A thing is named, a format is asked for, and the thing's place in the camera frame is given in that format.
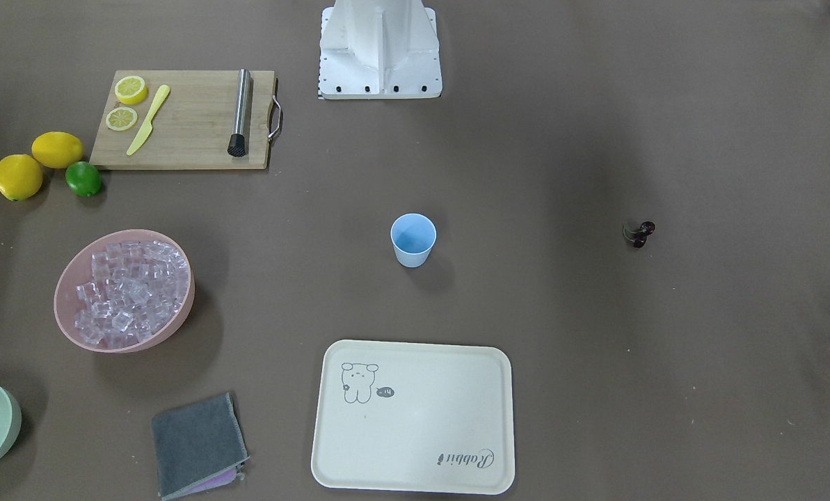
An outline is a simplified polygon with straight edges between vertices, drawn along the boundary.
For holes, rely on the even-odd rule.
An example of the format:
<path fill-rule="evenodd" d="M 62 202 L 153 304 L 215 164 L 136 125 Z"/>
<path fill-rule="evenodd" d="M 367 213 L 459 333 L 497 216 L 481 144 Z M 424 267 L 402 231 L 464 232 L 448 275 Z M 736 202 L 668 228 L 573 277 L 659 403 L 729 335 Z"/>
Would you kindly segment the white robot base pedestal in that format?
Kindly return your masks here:
<path fill-rule="evenodd" d="M 336 1 L 321 12 L 317 95 L 323 100 L 441 96 L 434 9 L 421 1 Z"/>

